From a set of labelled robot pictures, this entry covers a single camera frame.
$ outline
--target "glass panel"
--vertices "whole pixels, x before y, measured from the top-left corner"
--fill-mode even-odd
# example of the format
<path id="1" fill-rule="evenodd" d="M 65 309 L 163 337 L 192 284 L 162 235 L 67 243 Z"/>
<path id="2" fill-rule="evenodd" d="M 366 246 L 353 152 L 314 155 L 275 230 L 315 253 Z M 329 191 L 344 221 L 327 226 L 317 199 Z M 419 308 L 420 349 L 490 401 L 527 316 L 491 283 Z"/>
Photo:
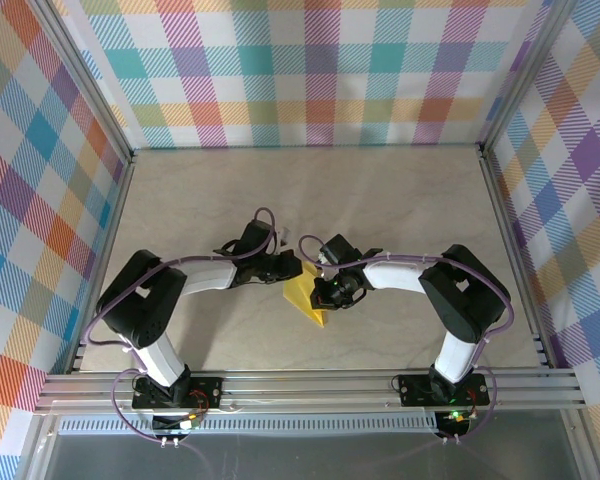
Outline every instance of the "glass panel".
<path id="1" fill-rule="evenodd" d="M 557 411 L 498 413 L 460 445 L 433 434 L 191 436 L 199 454 L 132 435 L 59 435 L 48 478 L 577 479 Z"/>

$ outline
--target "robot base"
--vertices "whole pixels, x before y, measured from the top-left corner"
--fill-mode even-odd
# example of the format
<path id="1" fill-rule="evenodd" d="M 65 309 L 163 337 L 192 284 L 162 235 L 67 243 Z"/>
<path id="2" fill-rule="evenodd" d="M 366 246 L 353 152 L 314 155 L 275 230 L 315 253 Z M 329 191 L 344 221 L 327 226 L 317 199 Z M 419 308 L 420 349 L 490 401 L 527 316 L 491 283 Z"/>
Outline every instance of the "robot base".
<path id="1" fill-rule="evenodd" d="M 429 375 L 398 375 L 397 390 L 403 407 L 435 407 L 449 405 L 456 407 L 473 407 L 489 405 L 489 393 L 484 375 L 472 373 L 458 385 L 452 398 L 441 399 L 439 393 L 432 389 Z"/>
<path id="2" fill-rule="evenodd" d="M 132 408 L 134 410 L 156 408 L 218 408 L 222 396 L 222 378 L 189 377 L 188 394 L 177 402 L 170 398 L 165 388 L 148 377 L 138 378 L 134 385 Z"/>

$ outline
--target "vent grille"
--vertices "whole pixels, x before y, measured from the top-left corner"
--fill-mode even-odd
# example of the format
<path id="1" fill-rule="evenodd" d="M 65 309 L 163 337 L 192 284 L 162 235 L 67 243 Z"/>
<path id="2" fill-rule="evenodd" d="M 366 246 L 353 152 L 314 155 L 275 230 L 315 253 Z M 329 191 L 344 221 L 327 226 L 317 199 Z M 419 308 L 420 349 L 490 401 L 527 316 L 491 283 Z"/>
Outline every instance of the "vent grille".
<path id="1" fill-rule="evenodd" d="M 131 424 L 150 432 L 151 423 L 138 415 L 128 415 Z M 308 414 L 308 415 L 209 415 L 197 433 L 268 433 L 268 434 L 339 434 L 382 432 L 437 431 L 435 414 L 405 412 L 391 414 Z M 129 429 L 115 415 L 67 416 L 60 423 L 58 433 L 129 433 Z"/>

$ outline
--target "metal frame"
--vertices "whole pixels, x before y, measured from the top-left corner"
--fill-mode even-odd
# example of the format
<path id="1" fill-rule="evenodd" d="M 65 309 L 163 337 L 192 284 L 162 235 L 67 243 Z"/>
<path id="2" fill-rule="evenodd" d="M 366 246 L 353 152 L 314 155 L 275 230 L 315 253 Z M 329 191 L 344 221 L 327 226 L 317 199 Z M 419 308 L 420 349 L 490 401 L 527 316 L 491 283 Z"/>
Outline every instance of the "metal frame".
<path id="1" fill-rule="evenodd" d="M 96 311 L 96 304 L 98 303 L 98 298 L 100 297 L 100 292 L 102 291 L 102 285 L 104 284 L 107 265 L 109 264 L 109 259 L 111 258 L 113 244 L 116 234 L 118 233 L 120 218 L 122 217 L 122 210 L 124 209 L 127 195 L 129 194 L 129 187 L 131 186 L 131 178 L 133 177 L 134 170 L 135 165 L 132 163 L 124 166 L 115 207 L 113 208 L 111 218 L 107 225 L 107 236 L 104 239 L 104 244 L 102 246 L 100 255 L 98 255 L 96 259 L 94 275 L 88 287 L 87 300 L 84 308 L 82 309 L 80 318 L 78 319 L 78 324 L 69 344 L 69 348 L 67 349 L 67 356 L 65 358 L 63 367 L 63 371 L 66 373 L 77 371 L 75 366 L 76 360 L 78 358 L 82 359 L 82 356 L 84 355 L 85 345 L 81 344 L 80 332 L 84 330 L 85 325 L 90 319 L 93 318 L 93 315 Z"/>
<path id="2" fill-rule="evenodd" d="M 489 197 L 491 198 L 491 204 L 493 205 L 493 211 L 496 216 L 498 228 L 504 242 L 507 256 L 509 257 L 509 263 L 513 270 L 513 277 L 516 281 L 516 287 L 520 292 L 520 298 L 522 300 L 522 306 L 527 316 L 527 322 L 529 322 L 529 328 L 531 332 L 536 335 L 537 340 L 542 344 L 542 350 L 546 355 L 549 366 L 556 366 L 556 355 L 553 352 L 549 342 L 549 334 L 546 327 L 540 320 L 540 310 L 534 300 L 533 290 L 529 284 L 529 278 L 522 262 L 522 255 L 518 249 L 518 245 L 515 241 L 513 228 L 511 227 L 511 219 L 507 214 L 505 207 L 504 197 L 502 192 L 498 189 L 497 177 L 493 171 L 493 155 L 485 153 L 480 147 L 476 147 L 476 155 L 480 162 L 480 169 L 484 177 Z"/>
<path id="3" fill-rule="evenodd" d="M 493 119 L 489 130 L 487 130 L 484 141 L 487 150 L 493 148 L 507 128 L 514 112 L 538 75 L 551 51 L 551 47 L 577 3 L 578 0 L 556 0 L 553 2 L 536 40 L 531 45 L 529 53 L 513 81 L 513 88 L 504 97 L 502 106 Z"/>
<path id="4" fill-rule="evenodd" d="M 516 286 L 520 292 L 527 321 L 534 334 L 537 345 L 536 350 L 539 354 L 543 353 L 545 355 L 548 366 L 555 367 L 557 357 L 551 343 L 548 341 L 549 333 L 541 320 L 540 310 L 532 293 L 529 277 L 525 271 L 522 255 L 511 227 L 512 222 L 505 207 L 504 197 L 497 187 L 497 177 L 493 170 L 495 155 L 493 150 L 479 146 L 476 148 L 476 153 L 505 244 L 505 250 L 509 257 L 509 263 L 513 270 Z M 547 371 L 552 372 L 555 370 L 555 368 L 551 368 Z M 562 409 L 561 414 L 581 477 L 586 479 L 600 478 L 600 443 L 595 433 L 593 433 L 593 423 L 588 411 L 586 409 L 577 411 Z"/>
<path id="5" fill-rule="evenodd" d="M 408 370 L 427 374 L 427 370 Z M 391 381 L 405 370 L 273 370 L 209 371 L 196 376 L 223 377 L 220 408 L 209 412 L 211 424 L 204 433 L 253 430 L 253 422 L 276 418 L 286 421 L 278 430 L 307 430 L 309 434 L 333 430 L 369 433 L 372 431 L 435 431 L 431 414 L 449 407 L 407 408 L 400 406 L 399 394 Z M 67 424 L 79 423 L 79 433 L 124 435 L 132 433 L 117 421 L 111 405 L 111 384 L 116 373 L 75 373 L 50 375 L 42 390 L 32 427 L 25 441 L 18 478 L 44 478 L 51 452 Z M 496 409 L 566 410 L 585 407 L 584 398 L 571 369 L 503 368 L 494 369 L 498 383 Z M 148 425 L 151 414 L 184 415 L 186 410 L 131 410 L 131 378 L 118 385 L 118 405 L 139 428 Z M 487 377 L 492 388 L 492 380 Z M 300 421 L 325 421 L 305 428 Z M 598 478 L 595 475 L 583 478 Z"/>
<path id="6" fill-rule="evenodd" d="M 395 375 L 427 375 L 428 370 L 273 370 L 206 371 L 193 375 L 224 378 L 218 411 L 210 415 L 380 413 L 446 411 L 441 407 L 402 407 L 391 387 Z M 498 409 L 573 409 L 584 407 L 580 386 L 571 369 L 505 368 L 494 370 Z M 112 413 L 111 383 L 116 373 L 50 375 L 36 414 Z M 487 386 L 492 382 L 487 375 Z M 116 397 L 130 411 L 131 378 L 122 380 Z M 141 413 L 186 414 L 188 409 L 138 410 Z"/>
<path id="7" fill-rule="evenodd" d="M 133 157 L 133 148 L 129 144 L 122 128 L 118 124 L 115 115 L 109 108 L 109 104 L 100 92 L 98 84 L 89 71 L 73 38 L 69 35 L 67 28 L 60 18 L 58 11 L 52 1 L 29 0 L 29 6 L 42 25 L 43 30 L 55 47 L 62 59 L 73 81 L 84 95 L 84 98 L 94 112 L 94 115 L 102 126 L 111 145 L 115 148 L 120 158 L 127 163 Z"/>

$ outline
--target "work surface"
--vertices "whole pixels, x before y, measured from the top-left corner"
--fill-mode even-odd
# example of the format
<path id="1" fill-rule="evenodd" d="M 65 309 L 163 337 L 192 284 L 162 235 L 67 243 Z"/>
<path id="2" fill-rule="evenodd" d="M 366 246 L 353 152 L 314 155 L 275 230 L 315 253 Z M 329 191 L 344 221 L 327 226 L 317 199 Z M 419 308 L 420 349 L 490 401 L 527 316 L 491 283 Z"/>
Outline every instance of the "work surface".
<path id="1" fill-rule="evenodd" d="M 471 147 L 143 151 L 105 285 L 129 257 L 209 254 L 268 206 L 279 227 L 366 251 L 439 254 L 469 247 L 508 287 L 516 322 L 485 349 L 485 365 L 535 366 L 537 356 L 475 151 Z M 320 328 L 282 284 L 183 297 L 167 329 L 191 369 L 428 367 L 445 330 L 426 296 L 373 291 Z M 95 338 L 114 338 L 98 325 Z M 86 370 L 132 364 L 117 347 L 89 348 Z"/>

